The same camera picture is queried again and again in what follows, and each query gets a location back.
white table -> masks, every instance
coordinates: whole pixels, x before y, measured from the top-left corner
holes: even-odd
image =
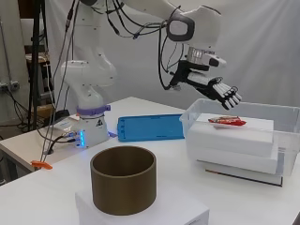
[[[106,121],[115,131],[119,116],[182,112],[131,97],[114,103],[112,111],[106,113]],[[210,225],[288,225],[300,211],[299,164],[292,177],[285,179],[284,187],[272,187],[205,172],[201,163],[188,160],[184,140],[128,144],[155,153],[157,175],[167,177],[206,204],[211,209]],[[0,187],[1,224],[78,225],[75,192],[91,182],[90,159],[116,145],[123,143],[110,139],[54,163],[51,171],[33,172]]]

table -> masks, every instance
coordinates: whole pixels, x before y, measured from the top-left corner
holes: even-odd
[[[112,111],[105,112],[106,114],[105,119],[107,121],[109,131],[116,133],[115,118],[122,116],[123,115],[122,112],[126,113],[123,108],[127,108],[128,105],[132,105],[132,104],[141,105],[141,106],[143,105],[147,107],[147,104],[150,103],[148,101],[141,100],[135,97],[129,97],[110,104],[112,106]],[[138,109],[136,109],[136,112],[134,112],[134,110],[131,109],[127,112],[127,115],[139,115],[143,113],[147,113],[147,110],[145,108],[143,108],[141,112],[139,112]],[[60,134],[61,131],[54,130],[52,138],[55,139]],[[4,166],[2,167],[3,174],[5,176],[4,178],[7,181],[11,181],[17,178],[17,171],[15,169],[14,164],[21,167],[27,173],[33,172],[35,169],[31,166],[31,161],[40,159],[43,143],[44,143],[44,139],[41,138],[36,131],[31,131],[23,135],[19,135],[1,141],[0,150],[3,151],[5,157],[3,162]],[[83,149],[75,148],[73,147],[73,144],[69,144],[69,143],[58,143],[55,145],[53,150],[55,151],[55,154],[47,156],[47,162],[50,164],[54,164],[55,162],[58,162],[65,158],[69,158],[83,151]]]
[[[182,113],[136,98],[113,104],[106,114],[109,129],[115,131],[117,118],[126,115]],[[120,143],[110,139],[0,187],[0,221],[3,224],[79,225],[75,192],[90,181],[89,162],[101,150],[116,145],[144,147],[157,156],[157,176],[167,177],[190,192],[210,209],[210,225],[288,225],[300,211],[300,165],[295,165],[284,187],[267,186],[205,172],[202,164],[190,161],[184,140]]]

red package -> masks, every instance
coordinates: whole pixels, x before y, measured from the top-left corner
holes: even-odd
[[[241,120],[238,116],[220,116],[208,119],[208,121],[214,124],[224,124],[232,126],[243,126],[246,124],[246,121]]]

orange object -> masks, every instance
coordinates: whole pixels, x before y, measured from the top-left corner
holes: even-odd
[[[45,168],[46,170],[51,170],[53,168],[47,162],[41,162],[41,161],[35,161],[35,160],[31,161],[31,166]]]

white platform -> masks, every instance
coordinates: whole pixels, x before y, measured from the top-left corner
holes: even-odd
[[[102,213],[93,203],[91,187],[76,192],[81,225],[208,225],[209,209],[173,183],[157,184],[157,198],[141,213],[112,216]]]
[[[278,166],[278,146],[274,144],[271,157],[256,157],[247,154],[199,147],[194,135],[187,138],[187,153],[190,159],[212,162],[261,173],[275,174]]]
[[[241,117],[247,123],[242,127],[215,128],[208,119],[219,114],[202,113],[188,132],[187,138],[194,139],[198,147],[270,158],[273,148],[274,121]]]

